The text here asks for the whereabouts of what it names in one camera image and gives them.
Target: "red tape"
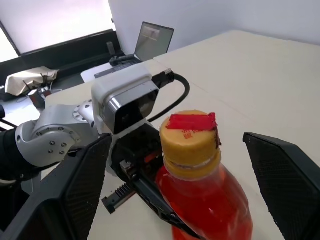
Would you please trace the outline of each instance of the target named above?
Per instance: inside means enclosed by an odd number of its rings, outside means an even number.
[[[212,131],[217,127],[216,114],[214,112],[208,115],[171,115],[167,129],[179,130],[198,130],[198,131]]]

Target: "red bottle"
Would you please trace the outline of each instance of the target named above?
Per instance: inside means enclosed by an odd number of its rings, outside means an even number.
[[[205,115],[183,111],[180,115]],[[177,215],[206,240],[250,240],[253,222],[248,199],[235,177],[220,163],[217,129],[160,128],[164,166],[156,183]],[[173,227],[174,240],[194,240]]]

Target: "beige cloth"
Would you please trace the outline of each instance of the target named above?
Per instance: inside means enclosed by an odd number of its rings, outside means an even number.
[[[57,78],[58,71],[42,66],[14,73],[6,78],[5,92],[19,96],[28,89],[26,84],[33,89],[44,82],[43,76],[47,76],[48,81],[52,82]]]

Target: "red liquid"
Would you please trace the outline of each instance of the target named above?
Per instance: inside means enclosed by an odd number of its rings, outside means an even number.
[[[195,233],[206,240],[250,240],[253,222],[248,199],[235,177],[221,164],[211,175],[186,181],[163,166],[156,183],[168,204]],[[172,228],[175,240],[193,240]]]

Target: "table surface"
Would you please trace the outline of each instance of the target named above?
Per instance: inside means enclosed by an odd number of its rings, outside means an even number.
[[[190,94],[173,111],[153,122],[159,128],[165,117],[182,110],[215,112],[223,143],[222,163],[242,185],[253,218],[254,240],[284,239],[260,194],[244,132],[280,138],[297,144],[319,165],[316,124],[320,113],[320,47],[231,31],[145,62],[151,73],[171,68],[191,85]],[[78,104],[91,98],[88,82],[47,98],[47,106]],[[151,115],[183,93],[174,82],[163,88]],[[101,198],[121,180],[106,175]],[[138,197],[132,197],[109,215],[100,203],[89,239],[171,239],[170,226],[160,221]]]

